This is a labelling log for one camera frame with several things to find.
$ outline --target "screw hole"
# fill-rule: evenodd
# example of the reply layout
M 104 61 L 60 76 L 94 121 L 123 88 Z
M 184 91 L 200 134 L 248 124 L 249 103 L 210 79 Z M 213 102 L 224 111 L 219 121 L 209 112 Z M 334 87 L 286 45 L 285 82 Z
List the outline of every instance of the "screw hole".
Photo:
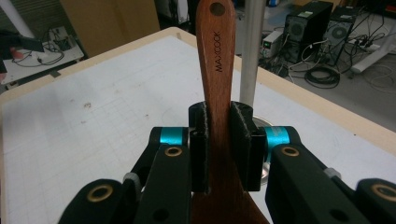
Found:
M 390 202 L 396 202 L 396 189 L 384 184 L 372 185 L 373 192 L 380 198 Z
M 283 147 L 282 153 L 290 157 L 296 157 L 300 155 L 300 152 L 293 147 Z
M 214 16 L 222 16 L 225 12 L 225 7 L 221 3 L 213 3 L 210 5 L 210 12 Z
M 87 199 L 92 203 L 99 203 L 107 199 L 113 193 L 113 187 L 108 184 L 99 185 L 91 189 L 87 195 Z
M 165 150 L 165 155 L 168 157 L 176 157 L 181 154 L 182 150 L 180 147 L 169 147 Z

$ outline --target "table surface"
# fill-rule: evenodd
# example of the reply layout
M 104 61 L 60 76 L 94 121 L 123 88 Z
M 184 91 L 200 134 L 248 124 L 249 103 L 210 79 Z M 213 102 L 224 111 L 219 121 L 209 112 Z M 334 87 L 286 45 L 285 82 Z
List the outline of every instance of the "table surface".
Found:
M 232 99 L 241 60 L 235 57 Z M 85 184 L 121 181 L 154 126 L 188 126 L 204 100 L 195 37 L 177 28 L 136 40 L 0 95 L 2 219 L 54 223 Z M 396 182 L 396 133 L 259 68 L 254 114 L 294 126 L 352 188 Z M 252 197 L 269 217 L 265 186 Z
M 69 37 L 64 27 L 53 28 L 51 29 L 51 31 L 57 31 L 57 36 L 59 36 L 59 38 Z M 55 39 L 53 33 L 49 33 L 49 37 L 51 40 Z M 84 53 L 82 52 L 79 45 L 76 43 L 76 40 L 70 39 L 69 41 L 72 44 L 72 48 L 64 50 L 64 56 L 57 63 L 54 62 L 56 62 L 58 58 L 61 57 L 61 54 L 58 52 L 50 52 L 47 49 L 45 49 L 45 52 L 32 52 L 30 50 L 21 49 L 20 52 L 25 54 L 26 59 L 16 60 L 17 62 L 19 62 L 19 64 L 13 63 L 12 60 L 4 60 L 7 68 L 7 76 L 1 82 L 1 84 L 7 85 L 10 82 L 18 81 L 22 78 L 29 77 L 40 72 L 45 72 L 50 69 L 54 69 L 57 66 L 65 63 L 70 63 L 84 57 Z M 47 63 L 48 65 L 40 64 L 37 61 L 37 58 L 40 58 L 42 60 L 42 63 Z

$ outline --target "electronic device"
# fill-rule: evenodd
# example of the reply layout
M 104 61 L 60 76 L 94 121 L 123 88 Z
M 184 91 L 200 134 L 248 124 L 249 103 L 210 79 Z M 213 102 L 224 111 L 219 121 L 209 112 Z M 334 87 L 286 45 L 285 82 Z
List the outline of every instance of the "electronic device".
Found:
M 19 47 L 44 52 L 43 44 L 38 39 L 22 36 L 5 30 L 0 31 L 0 73 L 7 72 L 3 60 L 12 59 L 10 48 Z
M 302 60 L 305 48 L 322 40 L 332 13 L 332 3 L 312 1 L 292 11 L 285 22 L 283 38 L 286 40 L 282 50 L 284 58 L 292 63 Z M 304 58 L 318 49 L 318 45 L 304 52 Z
M 262 56 L 271 58 L 279 52 L 282 45 L 282 32 L 273 31 L 262 41 Z
M 353 190 L 303 145 L 293 127 L 257 127 L 252 107 L 231 102 L 230 109 L 231 151 L 245 191 L 260 190 L 262 162 L 271 161 L 265 202 L 275 224 L 395 223 L 394 183 L 363 179 Z M 122 183 L 87 184 L 59 223 L 191 223 L 191 192 L 208 193 L 211 181 L 205 111 L 205 102 L 189 108 L 190 127 L 154 127 Z
M 355 24 L 358 10 L 354 7 L 336 7 L 330 16 L 329 25 L 324 33 L 318 57 L 323 58 L 328 65 L 336 65 L 347 38 Z

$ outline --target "cable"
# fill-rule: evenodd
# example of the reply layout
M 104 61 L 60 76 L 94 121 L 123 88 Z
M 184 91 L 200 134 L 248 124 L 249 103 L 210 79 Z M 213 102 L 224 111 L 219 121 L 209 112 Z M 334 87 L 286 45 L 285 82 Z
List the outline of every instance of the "cable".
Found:
M 352 66 L 353 66 L 353 58 L 357 55 L 358 53 L 358 46 L 359 46 L 359 41 L 356 41 L 354 44 L 352 44 L 352 49 L 350 52 L 347 52 L 347 48 L 344 48 L 344 52 L 349 56 L 349 67 L 345 71 L 341 72 L 341 74 L 344 74 L 346 71 L 348 71 Z
M 388 37 L 388 36 L 391 36 L 391 35 L 396 35 L 396 33 L 384 35 L 384 36 L 382 36 L 382 37 L 379 37 L 379 38 L 376 39 L 376 40 L 379 40 L 379 39 L 382 39 L 382 38 L 385 38 L 385 37 Z
M 289 38 L 289 34 L 286 35 L 285 40 L 283 41 L 283 44 L 282 44 L 282 46 L 279 48 L 279 51 L 277 52 L 277 54 L 274 55 L 274 57 L 271 58 L 271 59 L 267 62 L 267 64 L 269 64 L 270 67 L 275 67 L 275 66 L 276 66 L 277 60 L 278 60 L 279 56 L 282 56 L 282 50 L 283 50 L 283 48 L 285 47 L 286 42 L 288 41 L 288 38 Z
M 375 36 L 373 36 L 373 39 L 371 40 L 372 42 L 373 41 L 376 41 L 376 40 L 379 40 L 379 39 L 382 39 L 382 38 L 384 38 L 385 37 L 385 34 L 384 33 L 379 33 L 379 34 L 377 34 L 377 35 L 375 35 Z
M 369 43 L 370 43 L 370 42 L 373 43 L 373 40 L 371 40 L 372 36 L 373 36 L 381 27 L 384 26 L 384 23 L 385 23 L 385 19 L 384 19 L 384 11 L 383 11 L 383 12 L 382 12 L 382 23 L 381 23 L 381 25 L 378 26 L 378 27 L 373 31 L 372 34 L 370 34 L 370 28 L 369 28 L 369 39 L 368 39 L 368 42 L 369 42 Z
M 314 73 L 324 72 L 328 75 L 326 77 L 316 77 Z M 333 89 L 340 83 L 340 73 L 329 67 L 315 67 L 305 73 L 304 79 L 311 86 L 320 89 Z
M 47 38 L 47 44 L 43 44 L 43 48 L 48 50 L 49 52 L 52 53 L 58 53 L 59 56 L 55 59 L 53 59 L 52 61 L 43 63 L 43 59 L 41 58 L 37 58 L 37 64 L 22 64 L 21 62 L 23 62 L 26 58 L 28 58 L 29 56 L 32 55 L 32 51 L 26 52 L 24 54 L 27 54 L 27 56 L 23 57 L 23 59 L 21 60 L 12 60 L 13 63 L 15 63 L 16 65 L 20 66 L 20 67 L 38 67 L 38 66 L 43 66 L 43 65 L 54 65 L 56 63 L 58 63 L 60 60 L 62 60 L 64 58 L 64 52 L 61 51 L 60 49 L 56 48 L 56 46 L 52 43 L 50 43 L 50 33 L 53 33 L 53 37 L 55 38 L 55 40 L 58 40 L 60 37 L 59 35 L 53 31 L 53 29 L 49 28 L 47 32 L 45 32 L 41 38 L 41 42 L 44 42 L 45 37 Z
M 373 64 L 372 66 L 370 66 L 370 67 L 367 68 L 367 69 L 374 68 L 374 67 L 384 67 L 384 68 L 388 69 L 389 72 L 386 73 L 386 74 L 383 75 L 383 76 L 374 77 L 374 78 L 372 78 L 372 79 L 370 79 L 370 80 L 368 79 L 367 74 L 364 73 L 364 74 L 362 74 L 364 80 L 366 80 L 366 81 L 370 84 L 370 86 L 371 86 L 373 89 L 377 90 L 377 91 L 382 91 L 382 92 L 385 92 L 385 93 L 396 93 L 396 91 L 386 91 L 386 90 L 383 90 L 383 89 L 385 89 L 385 88 L 394 87 L 394 85 L 395 85 L 395 80 L 394 80 L 394 78 L 391 76 L 391 75 L 393 74 L 393 72 L 394 72 L 393 69 L 391 69 L 390 67 L 385 66 L 385 65 L 383 65 L 383 64 Z M 387 79 L 390 80 L 390 81 L 385 80 L 385 82 L 388 82 L 388 83 L 389 83 L 388 86 L 383 86 L 383 85 L 375 84 L 375 81 L 376 81 L 376 80 L 384 79 L 384 78 L 387 78 Z
M 297 65 L 300 65 L 300 64 L 302 64 L 302 63 L 304 63 L 304 62 L 295 63 L 295 64 L 289 66 L 289 70 L 291 70 L 291 71 L 293 71 L 293 72 L 299 72 L 299 71 L 294 71 L 294 70 L 292 70 L 291 68 L 292 68 L 292 67 L 295 67 L 295 66 L 297 66 Z
M 305 51 L 306 51 L 308 48 L 312 49 L 312 48 L 314 47 L 314 45 L 316 45 L 316 44 L 323 44 L 323 43 L 326 43 L 327 41 L 329 41 L 329 40 L 328 40 L 328 39 L 325 39 L 325 40 L 323 40 L 323 41 L 315 42 L 315 43 L 313 43 L 313 44 L 310 44 L 310 45 L 306 46 L 306 48 L 303 50 L 303 53 L 301 54 L 301 60 L 302 60 L 303 62 L 306 62 L 306 61 L 308 60 L 308 58 L 310 58 L 310 57 L 312 56 L 312 53 L 311 53 L 307 58 L 304 59 L 304 53 L 305 53 Z
M 292 83 L 295 83 L 294 79 L 293 79 L 293 76 L 290 75 L 290 72 L 288 72 L 288 77 L 290 77 L 290 80 L 291 80 Z

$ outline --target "computer tower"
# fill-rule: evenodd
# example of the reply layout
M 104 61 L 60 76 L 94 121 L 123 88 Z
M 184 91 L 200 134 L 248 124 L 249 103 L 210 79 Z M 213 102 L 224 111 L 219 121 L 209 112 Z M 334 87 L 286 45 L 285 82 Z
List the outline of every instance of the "computer tower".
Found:
M 283 38 L 286 41 L 282 52 L 284 58 L 292 63 L 302 60 L 304 49 L 322 40 L 332 13 L 332 3 L 322 1 L 312 1 L 303 7 L 292 11 L 285 21 Z M 304 52 L 306 58 L 319 45 L 308 48 Z
M 323 40 L 327 41 L 320 46 L 318 54 L 318 57 L 323 58 L 326 64 L 337 64 L 358 12 L 354 7 L 336 7 L 330 16 L 329 25 L 323 36 Z
M 179 25 L 188 21 L 188 0 L 154 0 L 158 15 L 162 19 Z

